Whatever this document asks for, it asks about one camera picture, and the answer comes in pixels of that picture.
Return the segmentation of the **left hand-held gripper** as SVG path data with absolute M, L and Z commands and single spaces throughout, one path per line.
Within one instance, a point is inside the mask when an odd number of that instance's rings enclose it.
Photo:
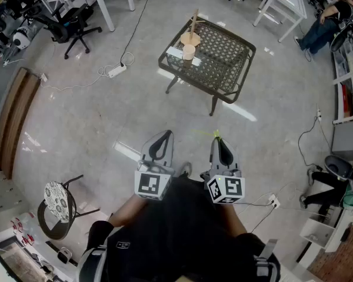
M 150 200 L 164 198 L 175 174 L 171 168 L 173 152 L 174 134 L 171 130 L 159 132 L 145 142 L 135 171 L 134 193 L 137 196 Z

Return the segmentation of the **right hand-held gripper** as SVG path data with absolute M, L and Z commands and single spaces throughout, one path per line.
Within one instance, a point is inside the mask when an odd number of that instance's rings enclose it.
M 238 204 L 245 197 L 245 179 L 239 169 L 239 159 L 234 148 L 223 138 L 215 137 L 211 144 L 211 169 L 227 167 L 233 169 L 222 174 L 200 174 L 205 188 L 215 204 Z

